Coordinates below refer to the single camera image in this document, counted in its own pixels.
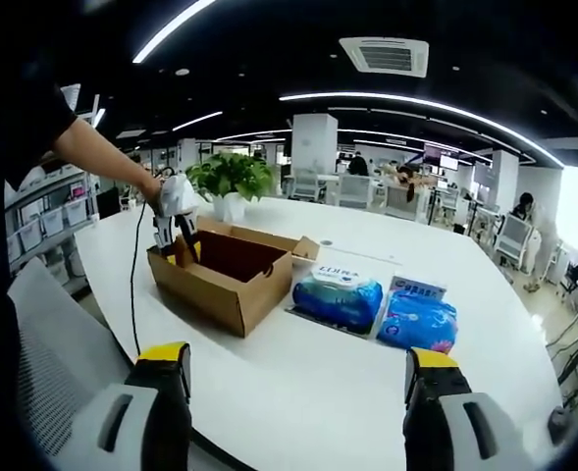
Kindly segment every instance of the white flower pot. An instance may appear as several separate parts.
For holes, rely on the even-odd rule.
[[[228,224],[238,223],[245,217],[245,198],[239,193],[228,193],[225,196],[212,196],[214,217]]]

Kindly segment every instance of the black ceiling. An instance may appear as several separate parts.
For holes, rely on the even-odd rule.
[[[49,41],[50,51],[59,80],[81,82],[80,107],[89,106],[93,93],[101,94],[107,113],[99,129],[106,136],[115,139],[125,129],[147,129],[125,145],[147,138],[151,140],[143,145],[285,129],[296,113],[361,107],[444,120],[527,150],[512,136],[485,125],[414,105],[364,98],[278,100],[315,91],[424,98],[482,115],[534,140],[578,136],[575,2],[568,9],[565,3],[536,8],[511,0],[216,0],[139,65],[131,62],[135,54],[194,2],[101,3],[105,7],[74,18],[62,39],[58,35]],[[427,77],[357,72],[339,45],[340,38],[353,36],[427,41]],[[176,76],[180,68],[190,74]],[[180,131],[150,135],[216,111],[224,114]],[[426,119],[367,111],[331,113],[340,128],[418,136],[471,151],[499,147],[476,133]],[[528,153],[540,165],[552,164],[534,150]],[[570,164],[577,155],[552,153]]]

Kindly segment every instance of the potted plant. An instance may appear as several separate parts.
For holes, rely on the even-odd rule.
[[[216,154],[186,170],[199,194],[212,195],[215,217],[234,223],[242,220],[245,200],[261,198],[273,187],[273,174],[264,161],[241,154]]]

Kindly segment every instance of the open cardboard box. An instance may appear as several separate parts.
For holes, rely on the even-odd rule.
[[[153,278],[187,304],[245,338],[287,295],[292,257],[315,260],[319,245],[197,219],[200,263],[194,263],[184,239],[175,242],[176,264],[157,246],[147,250]]]

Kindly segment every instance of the white round table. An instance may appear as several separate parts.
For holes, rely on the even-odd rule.
[[[200,213],[212,214],[201,203]],[[130,272],[140,208],[77,234],[105,319],[134,359]],[[469,238],[387,216],[263,198],[243,226],[309,236],[318,262],[354,268],[385,288],[395,272],[447,287],[458,310],[451,356],[475,392],[488,393],[522,431],[539,462],[552,455],[546,422],[561,396],[542,336],[499,270]],[[290,295],[245,340],[186,314],[152,279],[151,210],[140,227],[135,310],[141,347],[186,340],[192,351],[193,426],[259,471],[404,470],[405,352],[320,326],[284,310]],[[293,282],[308,268],[295,268]]]

